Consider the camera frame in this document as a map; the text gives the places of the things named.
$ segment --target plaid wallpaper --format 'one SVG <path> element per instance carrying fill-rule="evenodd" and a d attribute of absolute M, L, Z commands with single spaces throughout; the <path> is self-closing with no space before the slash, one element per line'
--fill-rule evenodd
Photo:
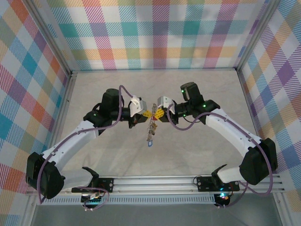
<path fill-rule="evenodd" d="M 262 137 L 276 141 L 278 172 L 301 222 L 301 0 L 282 0 L 240 75 Z"/>
<path fill-rule="evenodd" d="M 25 209 L 25 169 L 47 148 L 67 75 L 21 0 L 0 0 L 0 226 Z"/>
<path fill-rule="evenodd" d="M 80 70 L 235 67 L 269 2 L 34 1 Z"/>

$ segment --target plaid wall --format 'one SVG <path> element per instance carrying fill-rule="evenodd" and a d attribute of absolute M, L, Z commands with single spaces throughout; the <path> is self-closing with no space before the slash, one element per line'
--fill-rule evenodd
<path fill-rule="evenodd" d="M 301 222 L 301 0 L 282 0 L 240 75 L 262 137 L 277 144 L 293 212 Z"/>
<path fill-rule="evenodd" d="M 0 6 L 0 226 L 14 226 L 27 157 L 47 148 L 67 76 L 22 1 Z"/>
<path fill-rule="evenodd" d="M 80 70 L 235 67 L 268 2 L 35 0 Z"/>

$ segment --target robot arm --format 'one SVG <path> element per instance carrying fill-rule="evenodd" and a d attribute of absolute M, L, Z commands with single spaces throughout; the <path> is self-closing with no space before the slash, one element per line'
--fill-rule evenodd
<path fill-rule="evenodd" d="M 244 158 L 242 163 L 237 167 L 223 169 L 226 166 L 223 165 L 212 173 L 212 180 L 217 187 L 223 185 L 223 183 L 237 180 L 245 180 L 252 185 L 256 185 L 269 175 L 264 157 L 251 139 L 260 145 L 269 159 L 272 170 L 276 170 L 276 146 L 271 139 L 262 140 L 234 122 L 213 100 L 205 101 L 194 82 L 182 85 L 181 92 L 186 101 L 184 103 L 177 104 L 168 97 L 160 97 L 158 99 L 158 106 L 165 112 L 160 120 L 162 122 L 169 122 L 167 108 L 170 105 L 173 106 L 170 108 L 169 116 L 174 124 L 178 124 L 181 117 L 192 115 L 193 118 L 197 118 L 201 113 L 208 113 L 200 117 L 200 121 L 219 132 L 231 142 Z M 221 115 L 226 120 L 221 119 L 216 114 Z"/>
<path fill-rule="evenodd" d="M 129 128 L 138 123 L 145 122 L 147 117 L 142 115 L 146 111 L 146 103 L 133 96 L 128 107 L 122 107 L 120 121 L 127 121 Z M 41 155 L 32 153 L 28 157 L 26 169 L 26 181 L 37 189 L 38 174 L 46 159 L 40 181 L 41 194 L 51 199 L 62 189 L 77 186 L 93 186 L 98 174 L 90 168 L 83 167 L 77 171 L 63 171 L 66 163 L 88 142 L 97 138 L 104 132 L 99 127 L 109 127 L 116 121 L 119 115 L 119 91 L 108 89 L 101 103 L 98 103 L 92 111 L 88 112 L 83 121 L 67 137 L 53 147 L 44 151 Z M 54 152 L 55 148 L 63 142 L 63 145 Z"/>

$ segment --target white floor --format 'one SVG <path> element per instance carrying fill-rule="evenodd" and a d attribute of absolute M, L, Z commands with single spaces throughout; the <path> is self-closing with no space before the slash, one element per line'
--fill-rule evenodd
<path fill-rule="evenodd" d="M 235 71 L 114 71 L 78 74 L 62 137 L 101 102 L 108 88 L 124 85 L 131 94 L 142 97 L 151 110 L 160 96 L 183 102 L 180 86 L 190 81 L 197 83 L 204 99 L 214 100 L 231 118 L 255 133 Z M 123 97 L 127 105 L 129 97 L 126 93 Z M 169 123 L 157 125 L 154 145 L 149 148 L 148 123 L 129 129 L 127 122 L 120 122 L 81 149 L 64 169 L 88 166 L 102 176 L 196 175 L 210 174 L 223 164 L 232 167 L 242 161 L 226 139 L 202 123 L 184 132 Z M 188 125 L 180 119 L 180 127 Z"/>

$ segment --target colorful checkered backdrop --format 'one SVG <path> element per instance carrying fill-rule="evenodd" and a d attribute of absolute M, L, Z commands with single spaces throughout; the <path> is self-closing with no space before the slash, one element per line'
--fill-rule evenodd
<path fill-rule="evenodd" d="M 80 70 L 235 67 L 268 2 L 35 0 Z"/>
<path fill-rule="evenodd" d="M 67 76 L 22 1 L 0 6 L 0 226 L 14 226 L 27 157 L 47 148 Z"/>
<path fill-rule="evenodd" d="M 301 222 L 301 0 L 282 0 L 240 75 L 260 136 L 277 144 L 278 172 Z"/>

